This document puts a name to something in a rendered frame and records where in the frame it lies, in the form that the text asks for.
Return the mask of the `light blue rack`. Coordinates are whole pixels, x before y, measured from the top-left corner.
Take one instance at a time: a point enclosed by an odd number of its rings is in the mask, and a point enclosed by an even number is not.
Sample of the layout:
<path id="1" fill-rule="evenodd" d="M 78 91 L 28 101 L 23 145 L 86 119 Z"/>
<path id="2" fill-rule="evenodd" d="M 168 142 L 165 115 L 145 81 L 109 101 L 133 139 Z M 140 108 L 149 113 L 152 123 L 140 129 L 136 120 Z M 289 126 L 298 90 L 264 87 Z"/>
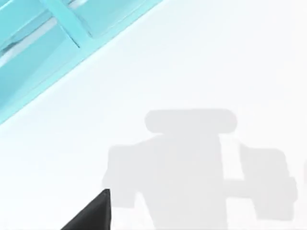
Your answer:
<path id="1" fill-rule="evenodd" d="M 162 0 L 0 0 L 0 125 Z"/>

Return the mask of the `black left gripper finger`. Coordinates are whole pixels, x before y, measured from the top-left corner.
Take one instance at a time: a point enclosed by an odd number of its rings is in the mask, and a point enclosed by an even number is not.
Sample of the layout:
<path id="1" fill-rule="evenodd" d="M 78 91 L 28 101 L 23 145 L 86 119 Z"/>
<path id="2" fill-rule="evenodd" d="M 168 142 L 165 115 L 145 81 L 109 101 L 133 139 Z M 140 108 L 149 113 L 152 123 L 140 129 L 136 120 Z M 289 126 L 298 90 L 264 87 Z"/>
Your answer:
<path id="1" fill-rule="evenodd" d="M 111 193 L 104 189 L 60 230 L 111 230 Z"/>

